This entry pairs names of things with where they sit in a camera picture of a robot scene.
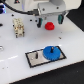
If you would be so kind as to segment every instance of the blue gear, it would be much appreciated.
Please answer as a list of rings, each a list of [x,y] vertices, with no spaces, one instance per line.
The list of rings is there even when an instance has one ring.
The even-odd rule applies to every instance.
[[[54,46],[48,46],[43,50],[43,55],[46,59],[51,60],[51,61],[55,61],[58,60],[60,58],[60,50],[57,47],[54,47],[53,49],[53,53],[51,53],[51,48]]]

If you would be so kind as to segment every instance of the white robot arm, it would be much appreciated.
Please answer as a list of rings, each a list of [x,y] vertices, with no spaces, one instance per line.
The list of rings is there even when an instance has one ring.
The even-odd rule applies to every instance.
[[[38,8],[38,3],[48,2],[49,0],[18,0],[18,1],[20,3],[15,4],[14,3],[15,0],[6,0],[6,2],[13,8],[24,11],[36,9]],[[77,9],[81,4],[81,0],[50,0],[50,1],[55,2],[56,5],[58,5],[57,2],[64,1],[66,5],[66,10]]]
[[[58,15],[59,24],[62,24],[64,15],[66,15],[69,10],[77,9],[81,4],[81,0],[7,0],[7,2],[14,9],[6,3],[4,4],[9,9],[18,13],[35,16],[38,15],[41,16],[41,18]]]

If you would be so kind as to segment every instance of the cable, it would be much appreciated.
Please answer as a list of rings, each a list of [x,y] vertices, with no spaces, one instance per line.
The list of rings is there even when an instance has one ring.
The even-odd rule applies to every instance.
[[[12,8],[11,6],[9,6],[7,3],[5,3],[5,1],[1,0],[3,4],[5,4],[6,7],[8,7],[10,10],[15,11],[17,13],[21,13],[21,14],[28,14],[28,15],[33,15],[33,11],[28,11],[28,12],[23,12],[20,10],[16,10],[14,8]]]

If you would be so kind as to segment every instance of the screw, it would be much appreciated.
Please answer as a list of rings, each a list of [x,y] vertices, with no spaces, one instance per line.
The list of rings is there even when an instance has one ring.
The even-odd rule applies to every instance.
[[[38,59],[38,52],[36,52],[36,56],[35,56],[36,59]]]
[[[51,48],[51,53],[53,53],[54,47]]]
[[[37,22],[37,20],[35,20],[35,22]]]
[[[3,51],[4,49],[3,49],[3,46],[0,46],[0,51]]]
[[[1,27],[1,26],[3,26],[3,24],[2,24],[2,23],[0,23],[0,27]]]
[[[11,16],[13,17],[14,15],[12,14]]]
[[[30,19],[30,21],[32,21],[32,19]]]
[[[42,10],[45,11],[45,8],[43,8]]]
[[[59,7],[57,7],[57,9],[59,9]]]
[[[59,39],[62,39],[61,37],[59,37]]]
[[[47,17],[44,18],[45,20],[47,19]]]

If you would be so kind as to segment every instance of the blue object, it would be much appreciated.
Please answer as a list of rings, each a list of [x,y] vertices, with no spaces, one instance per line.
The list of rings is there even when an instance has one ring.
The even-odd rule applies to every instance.
[[[5,5],[4,5],[4,13],[6,13],[6,7],[5,7]]]
[[[43,50],[43,55],[46,59],[55,61],[60,58],[61,51],[55,47],[55,46],[48,46]]]
[[[58,23],[59,24],[62,24],[63,23],[63,20],[64,20],[64,16],[63,15],[59,15],[58,16]]]

